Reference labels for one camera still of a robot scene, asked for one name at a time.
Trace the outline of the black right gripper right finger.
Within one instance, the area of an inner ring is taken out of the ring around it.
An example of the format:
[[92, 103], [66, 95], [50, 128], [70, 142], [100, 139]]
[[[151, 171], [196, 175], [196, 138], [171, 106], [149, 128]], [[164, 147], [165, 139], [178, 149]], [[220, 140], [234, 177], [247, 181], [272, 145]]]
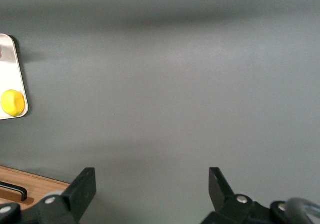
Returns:
[[237, 194], [218, 167], [211, 167], [208, 191], [214, 211], [203, 224], [299, 224], [295, 216], [289, 216], [285, 201], [274, 201], [265, 207], [245, 194]]

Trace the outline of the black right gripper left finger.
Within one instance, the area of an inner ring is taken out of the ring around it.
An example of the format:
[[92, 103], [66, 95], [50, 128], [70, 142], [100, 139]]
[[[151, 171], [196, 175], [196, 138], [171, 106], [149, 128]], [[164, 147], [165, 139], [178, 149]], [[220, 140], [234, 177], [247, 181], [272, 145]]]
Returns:
[[60, 195], [49, 195], [22, 210], [19, 203], [0, 206], [2, 224], [79, 224], [97, 191], [96, 171], [86, 167]]

